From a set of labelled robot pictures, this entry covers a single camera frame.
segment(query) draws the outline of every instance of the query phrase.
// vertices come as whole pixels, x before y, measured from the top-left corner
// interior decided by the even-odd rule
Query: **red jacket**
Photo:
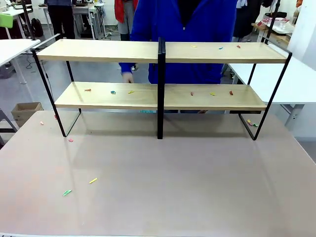
[[[136,10],[138,0],[133,0],[134,10]],[[115,18],[117,21],[124,23],[124,6],[123,0],[115,0],[114,2]]]

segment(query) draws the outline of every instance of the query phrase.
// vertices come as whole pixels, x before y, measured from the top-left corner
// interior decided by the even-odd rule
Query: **black shirt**
[[[178,0],[181,23],[185,27],[201,0]]]

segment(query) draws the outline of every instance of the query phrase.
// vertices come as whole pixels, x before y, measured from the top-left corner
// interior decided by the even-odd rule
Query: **desk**
[[[238,115],[197,114],[165,115],[157,140],[156,116],[83,112],[64,138],[53,111],[36,112],[0,150],[1,232],[315,235],[316,166],[274,116],[255,142]]]
[[[229,64],[235,78],[247,84],[253,64]],[[251,87],[263,102],[268,102],[283,64],[257,64]],[[290,114],[285,126],[291,129],[305,104],[316,103],[316,72],[292,57],[276,92],[273,104],[282,105]]]
[[[257,42],[261,42],[262,36],[267,36],[269,28],[265,24],[258,26],[257,23],[253,23],[252,26],[253,28],[259,30]],[[288,44],[290,43],[290,40],[287,36],[279,36],[277,34],[271,33],[270,38],[274,38],[276,42],[284,48],[287,48]]]
[[[33,46],[40,43],[40,40],[31,39],[2,39],[0,40],[0,66],[11,61],[21,84],[25,84],[26,81],[20,69],[15,57],[21,53],[29,50]]]
[[[51,27],[49,26],[48,23],[48,8],[47,7],[39,7],[39,9],[43,9],[44,15],[46,18],[46,22],[50,31],[50,34],[53,36],[53,32],[51,30]],[[87,6],[76,6],[73,7],[73,13],[74,15],[81,15],[81,14],[86,14],[88,15],[89,23],[91,26],[91,32],[92,32],[92,38],[95,40],[96,38],[99,39],[101,37],[101,24],[99,22],[99,12],[96,9],[96,6],[92,3],[89,3]],[[103,20],[103,33],[105,33],[105,26],[104,26],[104,20]]]
[[[2,14],[7,14],[7,15],[10,15],[10,16],[13,16],[13,20],[17,20],[18,21],[22,38],[26,39],[25,34],[24,34],[24,30],[23,30],[22,25],[21,25],[21,21],[19,19],[19,15],[24,14],[24,10],[22,10],[22,9],[19,9],[19,10],[10,9],[8,11],[3,11]],[[7,31],[7,34],[8,34],[9,39],[11,39],[9,31]]]

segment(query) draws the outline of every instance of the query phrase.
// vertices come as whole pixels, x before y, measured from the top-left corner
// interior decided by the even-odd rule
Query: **blue hoodie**
[[[236,18],[237,0],[202,0],[184,27],[178,0],[139,0],[135,12],[133,41],[230,42]],[[122,73],[131,72],[132,64],[121,63]],[[166,83],[218,84],[223,64],[166,64]],[[158,83],[158,67],[149,65],[150,83]]]

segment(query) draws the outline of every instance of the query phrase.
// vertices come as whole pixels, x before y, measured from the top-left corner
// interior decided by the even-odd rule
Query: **shelf board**
[[[157,85],[72,82],[55,105],[62,108],[156,110]],[[266,105],[247,85],[166,84],[164,107],[167,110],[260,111],[265,110]]]
[[[260,42],[166,42],[167,63],[284,63],[285,61],[286,57]]]
[[[62,108],[156,110],[157,85],[72,82],[55,105]]]
[[[158,43],[60,39],[38,53],[40,60],[157,63]]]
[[[249,85],[166,84],[164,108],[166,110],[262,111],[265,110],[266,104]]]

